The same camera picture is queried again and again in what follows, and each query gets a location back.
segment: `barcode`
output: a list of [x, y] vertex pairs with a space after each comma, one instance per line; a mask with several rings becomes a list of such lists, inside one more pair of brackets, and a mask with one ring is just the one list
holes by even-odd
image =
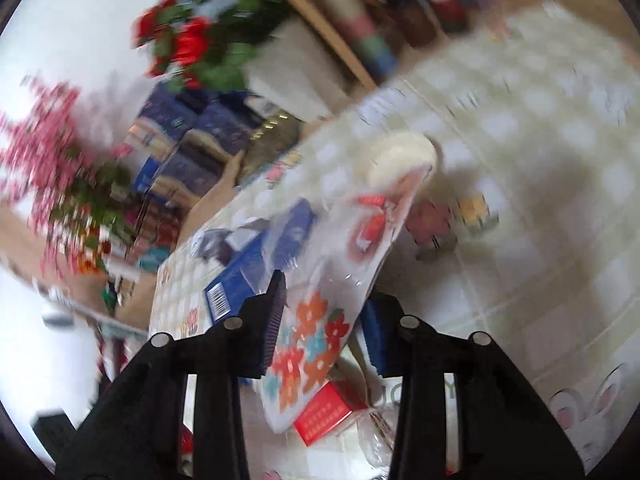
[[213, 313], [214, 321], [219, 320], [221, 317], [226, 316], [226, 314], [231, 312], [231, 307], [229, 306], [222, 283], [216, 283], [209, 289], [207, 292], [207, 299], [209, 300], [209, 307]]

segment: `red box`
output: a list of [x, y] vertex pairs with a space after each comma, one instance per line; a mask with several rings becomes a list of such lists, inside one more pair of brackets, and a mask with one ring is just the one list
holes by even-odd
[[351, 415], [366, 408], [350, 383], [332, 380], [320, 388], [293, 426], [305, 445], [311, 446], [345, 420], [353, 422], [355, 418]]

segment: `tablecloth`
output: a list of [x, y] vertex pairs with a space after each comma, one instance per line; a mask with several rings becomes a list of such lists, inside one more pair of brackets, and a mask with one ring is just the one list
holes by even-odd
[[[327, 123], [278, 183], [258, 179], [206, 226], [331, 200], [353, 186], [364, 146], [424, 133], [444, 161], [430, 198], [481, 193], [499, 224], [429, 263], [399, 240], [378, 286], [440, 332], [488, 332], [589, 470], [640, 400], [640, 77], [615, 39], [553, 2], [508, 22], [511, 39], [478, 30]], [[150, 332], [203, 333], [202, 291], [220, 270], [178, 248], [159, 271]], [[309, 450], [295, 433], [267, 435], [256, 460], [283, 478], [375, 474], [354, 430]], [[274, 458], [283, 450], [290, 460]]]

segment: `white wall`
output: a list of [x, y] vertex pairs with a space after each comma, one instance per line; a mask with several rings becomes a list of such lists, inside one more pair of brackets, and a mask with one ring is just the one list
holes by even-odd
[[74, 425], [97, 391], [98, 349], [93, 331], [42, 322], [46, 301], [0, 267], [0, 400], [27, 444], [50, 460], [31, 429], [37, 412], [62, 409]]

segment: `rabbit ear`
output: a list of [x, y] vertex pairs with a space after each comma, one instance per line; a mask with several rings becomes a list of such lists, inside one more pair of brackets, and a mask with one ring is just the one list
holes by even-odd
[[602, 383], [598, 393], [591, 401], [590, 415], [604, 415], [616, 402], [624, 381], [624, 368], [620, 365], [613, 370]]
[[573, 390], [561, 390], [551, 397], [549, 410], [563, 430], [574, 427], [584, 418], [582, 398]]

